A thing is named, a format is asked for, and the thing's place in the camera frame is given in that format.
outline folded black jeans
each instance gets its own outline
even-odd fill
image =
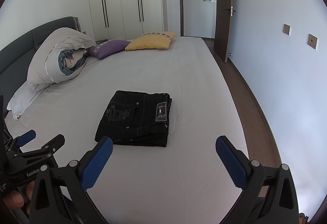
[[[108,136],[114,144],[166,147],[171,101],[167,93],[116,91],[99,123],[95,141]]]

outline blue gripper pad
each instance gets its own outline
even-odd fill
[[[36,132],[34,130],[28,131],[27,133],[21,135],[17,140],[17,146],[22,147],[25,146],[28,142],[31,142],[34,138],[36,138]]]
[[[221,137],[217,138],[216,151],[235,186],[244,190],[247,186],[246,170]]]
[[[92,188],[98,179],[104,165],[107,163],[113,150],[113,143],[108,138],[99,150],[95,153],[91,161],[86,165],[82,173],[81,185],[83,190]]]

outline pillow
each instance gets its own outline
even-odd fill
[[[175,36],[176,33],[166,31],[145,33],[133,40],[125,50],[168,49]]]
[[[30,89],[25,81],[10,99],[7,110],[11,110],[13,118],[18,120],[40,93],[41,91]]]
[[[99,45],[91,47],[87,49],[89,55],[97,57],[98,59],[102,59],[111,54],[121,52],[126,48],[126,46],[130,44],[130,41],[122,40],[122,39],[114,39],[105,41]]]
[[[88,53],[78,51],[95,46],[95,41],[74,29],[60,28],[52,32],[36,51],[28,68],[27,82],[33,91],[41,91],[53,83],[75,78],[83,69]]]

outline wall outlet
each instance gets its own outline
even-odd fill
[[[289,35],[290,32],[291,32],[291,26],[290,25],[287,25],[287,24],[284,24],[284,30],[283,30],[283,32],[285,34]]]
[[[309,34],[308,45],[310,45],[315,50],[317,49],[318,38]]]

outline bed headboard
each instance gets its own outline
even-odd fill
[[[8,113],[9,100],[27,79],[35,52],[52,32],[62,27],[81,32],[78,18],[64,17],[32,29],[0,51],[0,94],[4,96],[4,115]]]

